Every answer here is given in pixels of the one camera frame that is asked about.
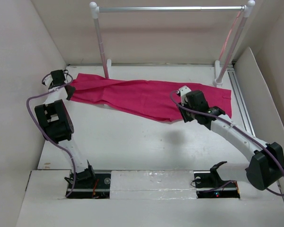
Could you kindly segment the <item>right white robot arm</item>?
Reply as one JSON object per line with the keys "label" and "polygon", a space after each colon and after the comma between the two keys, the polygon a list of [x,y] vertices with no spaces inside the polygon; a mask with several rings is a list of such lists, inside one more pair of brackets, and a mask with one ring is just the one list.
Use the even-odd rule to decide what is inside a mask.
{"label": "right white robot arm", "polygon": [[200,90],[192,91],[183,86],[175,93],[181,99],[176,105],[184,122],[196,120],[200,125],[227,140],[248,161],[248,166],[242,173],[227,170],[227,175],[236,174],[229,180],[222,170],[218,170],[225,162],[215,164],[210,169],[209,176],[195,178],[197,188],[203,188],[204,183],[209,183],[208,188],[212,192],[240,180],[263,191],[268,190],[269,186],[280,178],[284,179],[284,153],[281,145],[276,142],[269,144],[237,126],[224,110],[217,106],[210,107]]}

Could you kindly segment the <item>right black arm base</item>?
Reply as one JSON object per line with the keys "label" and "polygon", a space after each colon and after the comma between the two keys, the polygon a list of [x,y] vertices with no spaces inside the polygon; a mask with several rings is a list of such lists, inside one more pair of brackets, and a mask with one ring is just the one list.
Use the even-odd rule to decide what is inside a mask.
{"label": "right black arm base", "polygon": [[223,180],[218,173],[219,167],[227,161],[213,165],[209,170],[194,170],[190,185],[196,189],[198,199],[240,198],[239,187],[234,180]]}

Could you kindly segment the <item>pink trousers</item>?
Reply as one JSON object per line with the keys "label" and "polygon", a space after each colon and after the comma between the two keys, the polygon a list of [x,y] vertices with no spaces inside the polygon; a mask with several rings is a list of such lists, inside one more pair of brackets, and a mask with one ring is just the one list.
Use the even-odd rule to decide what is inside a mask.
{"label": "pink trousers", "polygon": [[116,80],[93,74],[78,74],[71,83],[75,92],[72,101],[108,105],[116,110],[159,122],[174,122],[182,118],[170,93],[187,86],[201,90],[210,106],[217,106],[232,116],[231,91],[199,83],[177,83],[157,80]]}

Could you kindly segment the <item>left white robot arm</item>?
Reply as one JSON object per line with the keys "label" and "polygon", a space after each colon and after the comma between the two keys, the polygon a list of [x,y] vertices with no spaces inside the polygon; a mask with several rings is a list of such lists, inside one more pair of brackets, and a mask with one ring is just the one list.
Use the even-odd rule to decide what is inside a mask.
{"label": "left white robot arm", "polygon": [[66,157],[73,167],[73,173],[67,180],[89,188],[96,183],[96,175],[72,138],[74,126],[64,101],[71,99],[75,87],[70,85],[67,77],[69,74],[66,70],[54,70],[42,79],[42,84],[48,87],[50,94],[43,104],[34,108],[34,111],[38,125],[46,137],[66,150]]}

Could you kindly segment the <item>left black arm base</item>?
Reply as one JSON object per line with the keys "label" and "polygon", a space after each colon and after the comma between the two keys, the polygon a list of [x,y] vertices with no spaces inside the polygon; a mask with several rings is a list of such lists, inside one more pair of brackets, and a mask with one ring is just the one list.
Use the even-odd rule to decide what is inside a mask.
{"label": "left black arm base", "polygon": [[111,172],[96,172],[96,179],[83,182],[76,182],[73,191],[68,199],[109,199]]}

